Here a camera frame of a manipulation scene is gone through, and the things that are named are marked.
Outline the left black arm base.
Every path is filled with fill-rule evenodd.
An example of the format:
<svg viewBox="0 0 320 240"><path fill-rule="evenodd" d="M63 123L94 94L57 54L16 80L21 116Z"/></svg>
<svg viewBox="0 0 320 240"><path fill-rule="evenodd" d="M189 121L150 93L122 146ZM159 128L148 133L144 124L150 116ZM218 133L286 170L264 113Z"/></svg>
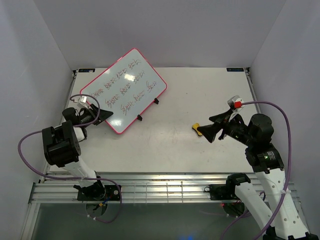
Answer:
<svg viewBox="0 0 320 240"><path fill-rule="evenodd" d="M98 191L93 191L88 194L84 194L82 188L79 185L74 185L74 189L78 191L77 200L78 201L119 201L120 191L115 185L104 185L104 190L99 189Z"/></svg>

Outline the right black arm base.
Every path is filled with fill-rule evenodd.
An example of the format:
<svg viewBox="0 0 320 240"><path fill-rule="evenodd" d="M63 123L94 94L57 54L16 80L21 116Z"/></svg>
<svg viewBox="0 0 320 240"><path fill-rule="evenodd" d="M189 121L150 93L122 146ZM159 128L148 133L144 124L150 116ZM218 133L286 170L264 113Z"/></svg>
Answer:
<svg viewBox="0 0 320 240"><path fill-rule="evenodd" d="M228 187L226 184L210 184L204 187L204 193L209 194L210 200L239 200L235 194L234 187Z"/></svg>

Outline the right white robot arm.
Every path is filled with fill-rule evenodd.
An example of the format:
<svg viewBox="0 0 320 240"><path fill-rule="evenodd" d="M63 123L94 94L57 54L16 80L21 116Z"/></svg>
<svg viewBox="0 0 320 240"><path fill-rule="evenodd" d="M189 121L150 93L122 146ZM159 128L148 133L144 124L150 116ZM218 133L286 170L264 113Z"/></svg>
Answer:
<svg viewBox="0 0 320 240"><path fill-rule="evenodd" d="M239 114L228 110L210 117L212 124L194 125L193 129L212 143L218 132L219 140L229 136L244 144L245 157L260 181L267 203L253 190L245 173L228 176L221 197L240 199L260 227L259 237L265 240L317 240L308 231L288 189L284 163L278 150L271 143L274 133L272 120L261 113L254 114L245 125Z"/></svg>

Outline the yellow whiteboard eraser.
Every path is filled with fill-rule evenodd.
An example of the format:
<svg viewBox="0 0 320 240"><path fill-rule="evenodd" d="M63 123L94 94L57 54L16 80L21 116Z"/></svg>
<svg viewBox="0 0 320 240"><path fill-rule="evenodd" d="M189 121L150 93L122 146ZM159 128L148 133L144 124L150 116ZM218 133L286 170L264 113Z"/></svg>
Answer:
<svg viewBox="0 0 320 240"><path fill-rule="evenodd" d="M201 136L203 136L203 134L198 131L198 127L200 127L199 123L194 123L191 128L196 132L196 134L199 137L201 137Z"/></svg>

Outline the pink framed whiteboard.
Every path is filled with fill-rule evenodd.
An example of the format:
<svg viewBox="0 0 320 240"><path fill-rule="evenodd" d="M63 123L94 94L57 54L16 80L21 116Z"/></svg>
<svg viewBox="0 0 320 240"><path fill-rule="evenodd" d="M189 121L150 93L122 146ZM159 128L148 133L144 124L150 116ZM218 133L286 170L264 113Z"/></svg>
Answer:
<svg viewBox="0 0 320 240"><path fill-rule="evenodd" d="M94 97L102 110L113 112L105 122L115 133L122 134L166 89L163 78L133 48L79 93Z"/></svg>

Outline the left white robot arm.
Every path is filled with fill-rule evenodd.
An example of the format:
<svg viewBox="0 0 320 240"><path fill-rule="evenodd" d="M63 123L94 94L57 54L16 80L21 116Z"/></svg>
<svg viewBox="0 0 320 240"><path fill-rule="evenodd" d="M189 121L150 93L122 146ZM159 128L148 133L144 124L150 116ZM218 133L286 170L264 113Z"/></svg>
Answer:
<svg viewBox="0 0 320 240"><path fill-rule="evenodd" d="M96 171L81 159L80 142L88 137L87 126L97 126L113 114L109 110L99 110L94 104L83 107L80 111L68 107L62 111L65 121L61 125L41 131L46 161L49 165L62 168L73 177L78 177L78 184L73 187L78 191L78 196L85 200L104 200L107 191Z"/></svg>

